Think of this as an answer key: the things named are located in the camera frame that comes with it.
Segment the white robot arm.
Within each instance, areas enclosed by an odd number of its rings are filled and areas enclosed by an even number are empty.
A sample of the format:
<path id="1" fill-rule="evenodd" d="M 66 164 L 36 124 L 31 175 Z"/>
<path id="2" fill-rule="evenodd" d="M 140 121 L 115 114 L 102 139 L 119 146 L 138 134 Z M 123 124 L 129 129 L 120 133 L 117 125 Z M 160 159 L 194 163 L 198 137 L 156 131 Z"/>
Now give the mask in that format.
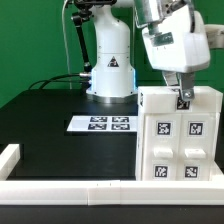
<path id="1" fill-rule="evenodd" d="M 90 99 L 123 103 L 137 95 L 130 29 L 112 15 L 112 7 L 134 9 L 151 67 L 163 73 L 167 85 L 180 86 L 183 100 L 194 98 L 194 73 L 209 66 L 210 52 L 203 19 L 191 0 L 74 0 L 74 5 L 75 26 L 93 20 L 96 31 L 96 65 L 83 55 Z"/>

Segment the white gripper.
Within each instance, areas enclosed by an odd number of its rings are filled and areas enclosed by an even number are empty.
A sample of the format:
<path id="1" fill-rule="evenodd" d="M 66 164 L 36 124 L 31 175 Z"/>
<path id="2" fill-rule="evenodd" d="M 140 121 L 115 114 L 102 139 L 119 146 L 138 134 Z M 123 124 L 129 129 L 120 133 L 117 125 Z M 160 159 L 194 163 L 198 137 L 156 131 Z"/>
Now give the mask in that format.
<path id="1" fill-rule="evenodd" d="M 180 84 L 180 95 L 185 102 L 194 99 L 195 74 L 191 72 L 203 70 L 210 63 L 202 16 L 195 11 L 194 18 L 195 28 L 191 32 L 190 9 L 185 5 L 158 25 L 158 34 L 152 35 L 148 27 L 142 30 L 151 67 L 163 70 L 167 86 L 176 87 Z M 179 82 L 176 72 L 180 72 Z"/>

